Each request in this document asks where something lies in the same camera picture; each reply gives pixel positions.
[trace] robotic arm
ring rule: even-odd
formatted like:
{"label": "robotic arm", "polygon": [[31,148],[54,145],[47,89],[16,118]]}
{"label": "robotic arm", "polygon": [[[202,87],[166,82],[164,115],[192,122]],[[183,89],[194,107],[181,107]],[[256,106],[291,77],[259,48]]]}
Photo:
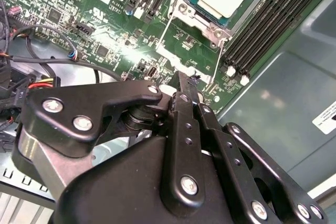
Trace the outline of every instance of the robotic arm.
{"label": "robotic arm", "polygon": [[[328,223],[237,124],[221,127],[177,72],[148,81],[32,91],[12,159],[55,200],[50,223]],[[152,136],[92,168],[95,145]]]}

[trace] capacitor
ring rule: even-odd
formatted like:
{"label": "capacitor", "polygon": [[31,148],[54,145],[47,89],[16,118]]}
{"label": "capacitor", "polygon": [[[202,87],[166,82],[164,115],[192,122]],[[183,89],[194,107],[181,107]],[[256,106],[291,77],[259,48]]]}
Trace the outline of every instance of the capacitor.
{"label": "capacitor", "polygon": [[21,6],[13,6],[7,11],[9,16],[17,16],[21,14],[22,12],[23,12],[23,9]]}

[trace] green circuit board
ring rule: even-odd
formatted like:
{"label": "green circuit board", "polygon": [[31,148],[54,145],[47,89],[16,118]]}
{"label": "green circuit board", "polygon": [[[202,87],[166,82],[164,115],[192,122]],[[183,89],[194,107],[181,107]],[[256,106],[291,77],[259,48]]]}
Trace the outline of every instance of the green circuit board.
{"label": "green circuit board", "polygon": [[[121,0],[5,1],[7,7],[22,7],[19,21],[59,29],[77,45],[83,59],[111,69],[122,78],[148,79],[156,84],[166,84],[176,71],[169,60],[155,50],[169,20],[171,0],[163,0],[159,13],[150,23],[127,15],[125,3]],[[251,0],[244,1],[242,9],[245,10],[250,3]],[[257,6],[250,13],[246,24],[259,8]],[[90,36],[78,35],[73,25],[77,23],[87,24],[94,31]],[[39,33],[40,37],[67,48],[56,34],[47,30],[39,30]],[[196,28],[175,19],[164,36],[163,44],[186,67],[194,67],[209,76],[214,73],[219,48],[212,47],[212,43]],[[149,76],[153,68],[156,71]],[[204,103],[211,106],[215,113],[219,113],[241,88],[239,81],[222,72],[218,72],[211,84],[200,80],[198,87],[204,94]]]}

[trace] black metal bracket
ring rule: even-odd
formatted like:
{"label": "black metal bracket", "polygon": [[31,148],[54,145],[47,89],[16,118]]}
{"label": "black metal bracket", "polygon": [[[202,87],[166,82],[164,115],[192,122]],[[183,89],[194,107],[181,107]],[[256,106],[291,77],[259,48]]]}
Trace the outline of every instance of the black metal bracket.
{"label": "black metal bracket", "polygon": [[[157,104],[161,98],[161,91],[148,81],[34,90],[26,99],[22,123],[30,135],[63,155],[83,157],[97,141],[113,139],[114,126],[124,110],[137,104]],[[43,102],[47,100],[58,101],[63,109],[57,113],[45,110]],[[78,116],[90,120],[92,127],[86,131],[74,127]]]}
{"label": "black metal bracket", "polygon": [[193,103],[176,92],[170,103],[170,132],[166,141],[160,195],[176,216],[187,217],[205,200],[200,127]]}
{"label": "black metal bracket", "polygon": [[228,123],[223,130],[234,137],[263,198],[282,222],[327,223],[317,203],[239,125]]}

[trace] screw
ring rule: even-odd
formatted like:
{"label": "screw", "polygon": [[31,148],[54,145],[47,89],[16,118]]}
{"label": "screw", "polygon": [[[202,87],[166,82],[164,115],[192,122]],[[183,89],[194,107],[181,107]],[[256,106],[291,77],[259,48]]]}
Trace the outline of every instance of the screw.
{"label": "screw", "polygon": [[233,129],[234,132],[236,132],[238,134],[240,133],[240,129],[237,126],[233,125],[232,129]]}
{"label": "screw", "polygon": [[207,113],[210,113],[210,112],[211,112],[210,109],[209,109],[207,106],[203,106],[203,110],[204,110],[205,112],[207,112]]}
{"label": "screw", "polygon": [[257,202],[257,201],[252,201],[252,208],[253,211],[256,213],[256,215],[262,219],[262,220],[266,220],[267,219],[267,212],[266,209],[264,208],[264,206]]}
{"label": "screw", "polygon": [[310,215],[309,215],[307,209],[306,209],[303,205],[298,204],[298,209],[299,209],[300,213],[301,213],[306,219],[309,219],[309,218],[310,218]]}
{"label": "screw", "polygon": [[216,30],[215,31],[216,38],[221,38],[223,36],[223,30]]}
{"label": "screw", "polygon": [[156,88],[156,86],[148,86],[148,89],[154,94],[158,93],[158,89]]}
{"label": "screw", "polygon": [[190,195],[197,194],[198,187],[196,181],[190,178],[189,176],[184,176],[181,178],[181,186],[187,194]]}
{"label": "screw", "polygon": [[313,213],[314,213],[319,219],[321,219],[321,220],[323,219],[323,216],[322,216],[320,210],[317,209],[317,207],[315,207],[315,206],[310,206],[310,209],[313,211]]}
{"label": "screw", "polygon": [[73,121],[74,126],[76,129],[80,131],[88,131],[92,129],[92,122],[90,119],[84,117],[84,116],[78,116]]}
{"label": "screw", "polygon": [[58,113],[62,111],[63,104],[57,100],[49,99],[43,102],[42,107],[51,113]]}
{"label": "screw", "polygon": [[185,13],[188,10],[188,6],[186,4],[181,4],[178,9],[181,13]]}
{"label": "screw", "polygon": [[188,101],[189,101],[188,97],[187,97],[185,94],[181,94],[180,97],[181,97],[181,99],[182,99],[183,101],[185,101],[185,102],[188,102]]}

